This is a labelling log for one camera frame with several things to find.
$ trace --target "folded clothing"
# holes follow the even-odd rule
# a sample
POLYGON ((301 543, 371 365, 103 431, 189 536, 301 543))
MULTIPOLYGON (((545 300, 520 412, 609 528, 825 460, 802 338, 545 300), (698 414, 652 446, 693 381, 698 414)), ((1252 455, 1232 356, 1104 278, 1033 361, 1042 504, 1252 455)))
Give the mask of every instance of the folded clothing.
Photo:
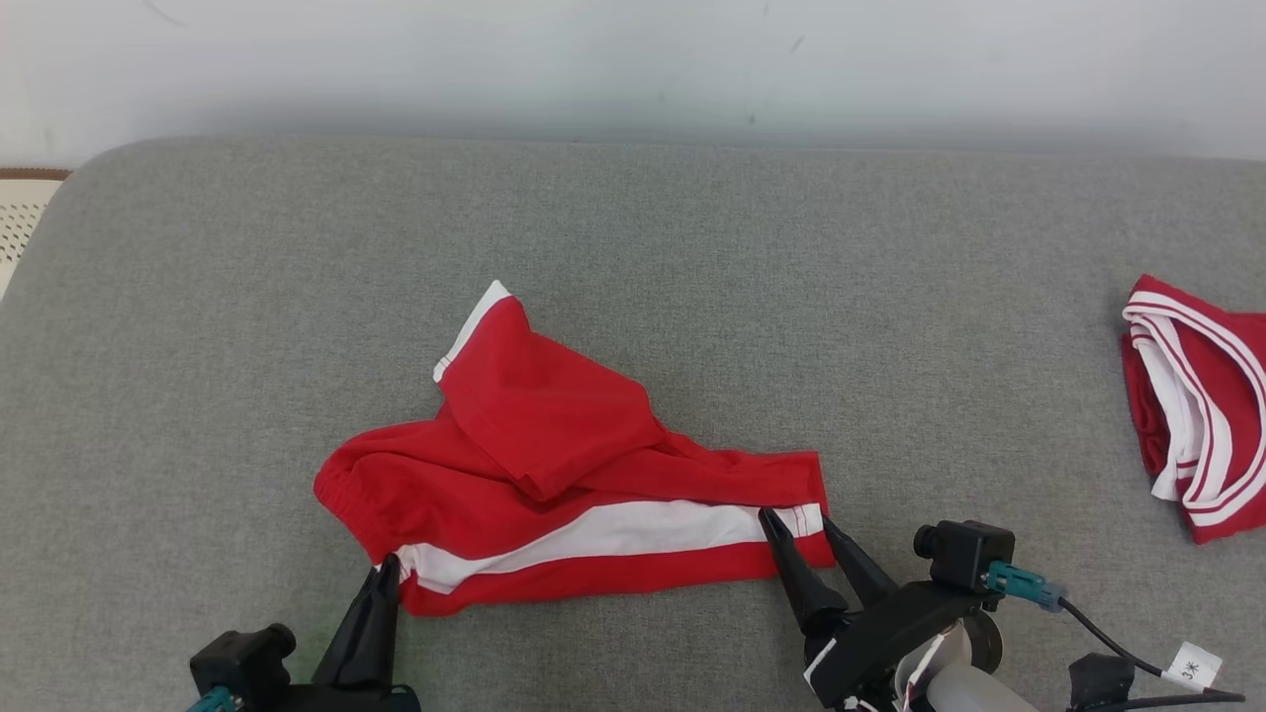
POLYGON ((1196 544, 1266 523, 1266 314, 1232 314, 1150 275, 1125 305, 1122 360, 1152 494, 1196 544))
POLYGON ((533 332, 500 283, 433 376, 433 421, 349 440, 314 484, 372 561, 400 557, 414 614, 774 576, 761 507, 833 561, 815 452, 670 432, 638 383, 533 332))

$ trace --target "beige perforated surface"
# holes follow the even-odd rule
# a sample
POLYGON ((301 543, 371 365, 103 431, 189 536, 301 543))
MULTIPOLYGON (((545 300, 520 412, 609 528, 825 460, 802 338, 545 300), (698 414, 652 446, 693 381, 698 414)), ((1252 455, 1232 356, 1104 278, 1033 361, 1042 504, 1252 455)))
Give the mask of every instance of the beige perforated surface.
POLYGON ((0 180, 0 299, 48 200, 61 185, 57 180, 0 180))

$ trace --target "white wall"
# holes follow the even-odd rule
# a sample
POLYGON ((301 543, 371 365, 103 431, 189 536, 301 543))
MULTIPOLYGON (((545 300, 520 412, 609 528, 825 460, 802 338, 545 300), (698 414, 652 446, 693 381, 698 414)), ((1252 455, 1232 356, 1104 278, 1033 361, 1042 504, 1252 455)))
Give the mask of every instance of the white wall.
POLYGON ((251 129, 1266 158, 1261 0, 0 0, 0 163, 251 129))

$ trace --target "brown trim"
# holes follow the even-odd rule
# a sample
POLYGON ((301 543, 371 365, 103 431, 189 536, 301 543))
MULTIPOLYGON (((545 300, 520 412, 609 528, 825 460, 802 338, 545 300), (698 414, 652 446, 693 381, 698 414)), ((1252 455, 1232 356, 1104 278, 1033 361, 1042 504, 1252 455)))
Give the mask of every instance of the brown trim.
POLYGON ((61 168, 0 168, 0 180, 66 180, 70 171, 61 168))

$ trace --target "black cable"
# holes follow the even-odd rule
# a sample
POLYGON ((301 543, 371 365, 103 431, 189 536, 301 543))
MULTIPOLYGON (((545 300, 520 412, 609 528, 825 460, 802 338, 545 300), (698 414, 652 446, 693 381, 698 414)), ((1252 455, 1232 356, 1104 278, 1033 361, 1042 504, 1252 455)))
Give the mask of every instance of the black cable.
MULTIPOLYGON (((1063 598, 1058 601, 1060 608, 1063 608, 1077 620, 1079 623, 1085 626, 1090 635, 1099 639, 1100 642, 1106 645, 1109 650, 1120 655, 1125 660, 1134 664, 1136 668, 1146 673, 1151 673, 1157 678, 1163 678, 1161 669, 1151 663, 1143 660, 1142 658, 1134 655, 1133 652, 1125 650, 1119 642, 1114 641, 1108 633, 1099 630, 1099 626, 1094 625, 1085 613, 1077 609, 1076 606, 1069 603, 1063 598)), ((1243 702, 1244 696, 1234 692, 1222 692, 1220 689, 1204 688, 1200 694, 1171 694, 1167 697, 1143 697, 1139 699, 1131 699, 1128 702, 1118 702, 1117 704, 1105 704, 1103 707, 1095 707, 1094 712, 1125 712, 1127 709, 1152 709, 1156 707, 1177 707, 1180 704, 1212 704, 1214 702, 1243 702)))

